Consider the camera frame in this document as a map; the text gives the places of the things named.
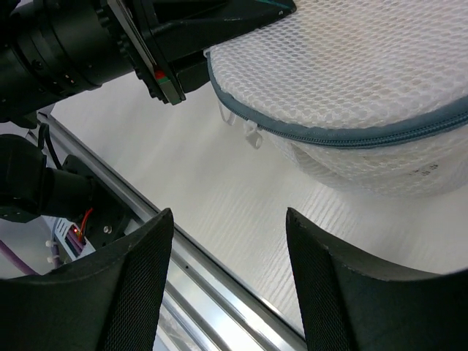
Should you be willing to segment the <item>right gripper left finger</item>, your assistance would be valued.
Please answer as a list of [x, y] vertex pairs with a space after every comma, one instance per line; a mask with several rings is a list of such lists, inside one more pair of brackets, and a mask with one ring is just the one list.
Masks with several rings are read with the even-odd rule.
[[50, 273], [1, 280], [1, 349], [152, 350], [173, 233], [166, 208]]

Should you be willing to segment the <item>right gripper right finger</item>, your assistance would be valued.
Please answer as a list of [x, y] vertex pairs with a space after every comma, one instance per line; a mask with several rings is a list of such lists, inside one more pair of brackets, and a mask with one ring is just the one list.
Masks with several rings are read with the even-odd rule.
[[465, 350], [467, 272], [418, 271], [326, 232], [293, 208], [287, 248], [309, 350]]

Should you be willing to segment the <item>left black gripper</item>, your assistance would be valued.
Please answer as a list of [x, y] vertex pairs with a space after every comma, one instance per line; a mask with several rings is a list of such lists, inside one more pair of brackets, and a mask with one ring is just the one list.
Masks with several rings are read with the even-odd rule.
[[108, 31], [151, 97], [171, 105], [209, 81], [203, 51], [275, 23], [294, 1], [106, 1]]

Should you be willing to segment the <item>white mesh blue-trim laundry bag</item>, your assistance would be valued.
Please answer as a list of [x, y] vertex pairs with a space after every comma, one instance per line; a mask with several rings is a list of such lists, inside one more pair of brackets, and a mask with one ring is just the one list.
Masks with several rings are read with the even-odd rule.
[[298, 1], [213, 46], [219, 101], [306, 174], [390, 197], [467, 183], [467, 3]]

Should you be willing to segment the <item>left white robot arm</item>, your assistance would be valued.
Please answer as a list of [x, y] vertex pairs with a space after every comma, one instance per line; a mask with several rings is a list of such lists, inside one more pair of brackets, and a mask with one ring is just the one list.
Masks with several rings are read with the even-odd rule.
[[293, 1], [19, 1], [1, 3], [1, 121], [39, 130], [1, 136], [1, 217], [92, 222], [124, 207], [91, 175], [49, 168], [44, 107], [133, 72], [177, 105], [208, 82], [204, 51], [275, 23]]

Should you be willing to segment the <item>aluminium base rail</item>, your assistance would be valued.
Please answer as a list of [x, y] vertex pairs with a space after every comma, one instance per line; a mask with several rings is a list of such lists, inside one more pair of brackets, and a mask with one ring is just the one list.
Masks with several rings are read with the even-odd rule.
[[[131, 208], [133, 227], [158, 213], [155, 205], [50, 113], [40, 112], [38, 117], [41, 122], [49, 124], [60, 157], [72, 154], [82, 159]], [[176, 227], [156, 348], [305, 350], [306, 342], [180, 227]]]

